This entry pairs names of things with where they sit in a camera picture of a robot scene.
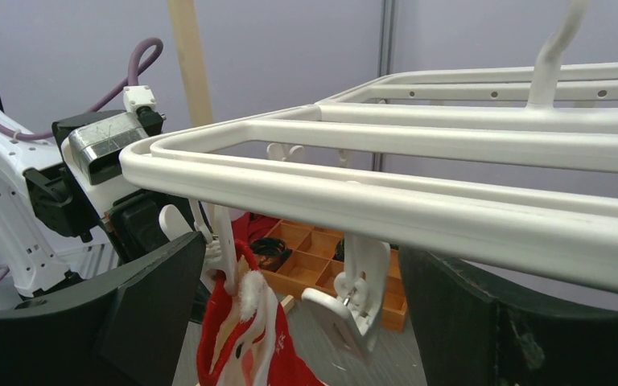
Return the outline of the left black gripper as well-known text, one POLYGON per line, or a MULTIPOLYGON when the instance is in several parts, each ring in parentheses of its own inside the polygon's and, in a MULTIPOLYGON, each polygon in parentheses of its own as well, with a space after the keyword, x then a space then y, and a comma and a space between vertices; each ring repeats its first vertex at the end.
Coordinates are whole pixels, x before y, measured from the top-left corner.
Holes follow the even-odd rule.
POLYGON ((129 263, 169 242, 159 225, 159 213, 175 205, 185 220, 194 221, 186 199, 140 189, 113 203, 103 216, 103 227, 122 264, 129 263))

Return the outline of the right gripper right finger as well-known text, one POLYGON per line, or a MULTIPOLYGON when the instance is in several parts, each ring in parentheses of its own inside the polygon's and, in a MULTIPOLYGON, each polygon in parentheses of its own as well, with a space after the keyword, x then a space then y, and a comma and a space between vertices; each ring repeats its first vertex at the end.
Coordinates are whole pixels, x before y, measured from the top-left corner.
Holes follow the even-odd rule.
POLYGON ((565 360, 548 353, 530 316, 563 300, 464 261, 411 246, 399 269, 426 380, 430 385, 575 385, 565 360))

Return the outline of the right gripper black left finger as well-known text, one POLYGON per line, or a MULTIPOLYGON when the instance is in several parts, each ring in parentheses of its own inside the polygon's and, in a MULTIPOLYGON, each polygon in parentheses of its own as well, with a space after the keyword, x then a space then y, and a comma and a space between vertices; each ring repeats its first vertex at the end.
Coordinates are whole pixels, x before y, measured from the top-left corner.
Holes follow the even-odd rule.
POLYGON ((15 311, 15 385, 169 385, 204 262, 190 232, 15 311))

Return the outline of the red santa sock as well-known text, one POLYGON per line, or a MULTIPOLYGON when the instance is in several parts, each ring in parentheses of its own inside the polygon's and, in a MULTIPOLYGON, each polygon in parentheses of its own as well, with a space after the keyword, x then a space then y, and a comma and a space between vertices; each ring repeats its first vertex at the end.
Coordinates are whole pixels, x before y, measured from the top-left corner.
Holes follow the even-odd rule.
POLYGON ((298 355, 286 311, 269 287, 253 251, 236 242, 237 292, 216 275, 209 297, 196 370, 201 385, 321 385, 298 355))

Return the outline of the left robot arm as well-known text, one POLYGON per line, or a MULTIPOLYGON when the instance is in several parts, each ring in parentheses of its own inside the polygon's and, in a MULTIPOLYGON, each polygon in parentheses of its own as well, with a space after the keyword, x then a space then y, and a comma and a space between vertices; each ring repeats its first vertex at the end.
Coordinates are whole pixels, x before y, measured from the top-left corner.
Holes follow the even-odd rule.
POLYGON ((159 216, 177 208, 191 228, 204 209, 126 181, 128 145, 161 133, 152 104, 91 110, 32 133, 0 96, 0 277, 25 300, 107 273, 165 245, 159 216))

